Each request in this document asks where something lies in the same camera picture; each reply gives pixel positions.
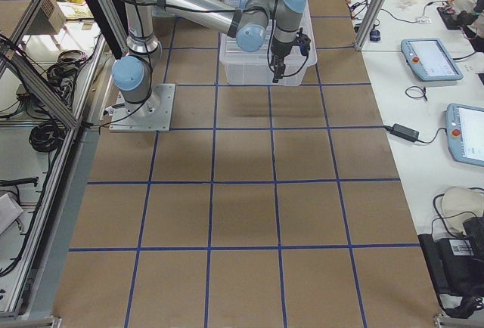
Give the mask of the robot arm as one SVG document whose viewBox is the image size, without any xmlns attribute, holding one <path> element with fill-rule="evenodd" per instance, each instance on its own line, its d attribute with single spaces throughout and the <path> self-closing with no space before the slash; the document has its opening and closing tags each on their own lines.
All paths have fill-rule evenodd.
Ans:
<svg viewBox="0 0 484 328">
<path fill-rule="evenodd" d="M 245 52 L 258 51 L 271 28 L 268 68 L 274 83 L 286 78 L 285 58 L 298 47 L 307 57 L 310 38 L 300 27 L 307 0 L 240 0 L 237 7 L 219 0 L 120 0 L 128 17 L 127 55 L 112 69 L 129 114 L 154 110 L 152 74 L 161 44 L 153 31 L 153 8 L 184 18 L 235 39 Z"/>
</svg>

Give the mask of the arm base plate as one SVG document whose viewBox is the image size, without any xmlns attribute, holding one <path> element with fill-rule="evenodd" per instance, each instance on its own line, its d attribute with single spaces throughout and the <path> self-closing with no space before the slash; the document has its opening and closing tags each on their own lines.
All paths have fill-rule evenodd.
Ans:
<svg viewBox="0 0 484 328">
<path fill-rule="evenodd" d="M 108 127 L 112 132 L 168 132 L 174 98 L 175 84 L 154 84 L 150 98 L 132 113 L 138 106 L 126 104 L 119 91 L 116 102 L 123 105 L 113 110 Z"/>
</svg>

